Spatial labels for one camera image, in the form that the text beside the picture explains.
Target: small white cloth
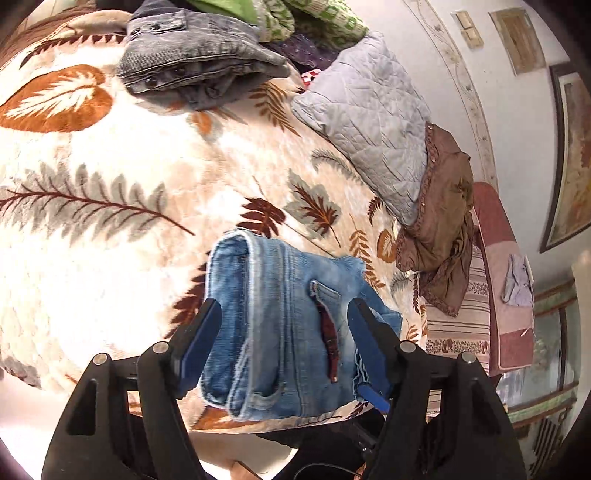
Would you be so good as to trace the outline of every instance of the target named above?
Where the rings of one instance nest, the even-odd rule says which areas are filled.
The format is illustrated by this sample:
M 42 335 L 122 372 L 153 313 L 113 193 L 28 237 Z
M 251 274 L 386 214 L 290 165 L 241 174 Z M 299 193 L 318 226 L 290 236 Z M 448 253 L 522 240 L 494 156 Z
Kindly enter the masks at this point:
M 534 304 L 534 279 L 527 256 L 509 255 L 509 269 L 502 300 L 514 307 L 531 307 Z

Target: denim fabric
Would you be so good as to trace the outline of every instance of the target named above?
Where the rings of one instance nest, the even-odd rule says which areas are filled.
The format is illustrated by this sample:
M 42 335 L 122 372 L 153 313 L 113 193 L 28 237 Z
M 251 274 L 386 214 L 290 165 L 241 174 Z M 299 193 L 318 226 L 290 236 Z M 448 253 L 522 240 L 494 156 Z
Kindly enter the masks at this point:
M 349 301 L 363 297 L 397 334 L 402 322 L 364 269 L 355 257 L 320 257 L 243 229 L 222 237 L 207 264 L 205 296 L 221 304 L 223 319 L 199 381 L 203 398 L 239 420 L 315 417 L 356 398 L 367 378 L 347 324 Z M 334 323 L 336 381 L 316 302 Z
M 287 59 L 258 44 L 256 27 L 145 0 L 127 26 L 117 75 L 132 93 L 178 89 L 197 110 L 233 102 L 272 77 Z

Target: black cable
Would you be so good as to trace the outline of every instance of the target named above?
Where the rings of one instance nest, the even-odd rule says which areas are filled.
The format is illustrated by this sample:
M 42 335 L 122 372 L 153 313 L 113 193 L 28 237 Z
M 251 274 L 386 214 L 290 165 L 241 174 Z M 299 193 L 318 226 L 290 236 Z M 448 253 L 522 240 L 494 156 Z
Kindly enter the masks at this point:
M 348 468 L 345 468 L 344 466 L 339 466 L 339 465 L 331 465 L 329 463 L 323 463 L 323 462 L 315 462 L 315 463 L 308 463 L 308 465 L 304 465 L 302 468 L 300 468 L 294 475 L 294 480 L 297 480 L 298 475 L 301 473 L 302 470 L 305 470 L 306 468 L 308 468 L 309 466 L 329 466 L 331 468 L 338 468 L 339 470 L 342 470 L 343 472 L 347 472 L 347 473 L 351 473 L 352 475 L 361 478 L 361 475 L 359 475 L 357 472 L 354 472 L 353 470 L 349 470 Z

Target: metal bolt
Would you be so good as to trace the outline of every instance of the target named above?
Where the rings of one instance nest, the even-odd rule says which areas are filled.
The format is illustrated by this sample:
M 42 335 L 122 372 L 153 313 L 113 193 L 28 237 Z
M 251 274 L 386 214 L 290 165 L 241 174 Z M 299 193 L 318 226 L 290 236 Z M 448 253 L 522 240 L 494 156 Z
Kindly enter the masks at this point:
M 414 343 L 405 340 L 400 342 L 400 349 L 406 353 L 413 353 L 417 349 L 417 346 Z
M 462 352 L 462 360 L 467 364 L 473 364 L 476 361 L 476 355 L 472 352 Z
M 97 353 L 92 359 L 92 363 L 95 365 L 102 365 L 107 361 L 108 357 L 106 353 Z
M 152 347 L 152 350 L 154 353 L 164 353 L 168 350 L 168 342 L 158 342 Z

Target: green cloth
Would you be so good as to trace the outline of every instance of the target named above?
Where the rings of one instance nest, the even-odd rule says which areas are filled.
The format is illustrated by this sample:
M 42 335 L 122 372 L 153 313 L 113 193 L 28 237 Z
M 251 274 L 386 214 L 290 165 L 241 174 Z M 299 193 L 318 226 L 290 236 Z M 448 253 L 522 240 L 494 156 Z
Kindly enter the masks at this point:
M 234 17 L 251 25 L 258 25 L 252 0 L 187 0 L 201 12 Z
M 355 45 L 368 31 L 345 0 L 187 1 L 202 12 L 227 15 L 258 25 L 262 43 L 283 41 L 298 29 L 326 47 L 343 50 Z

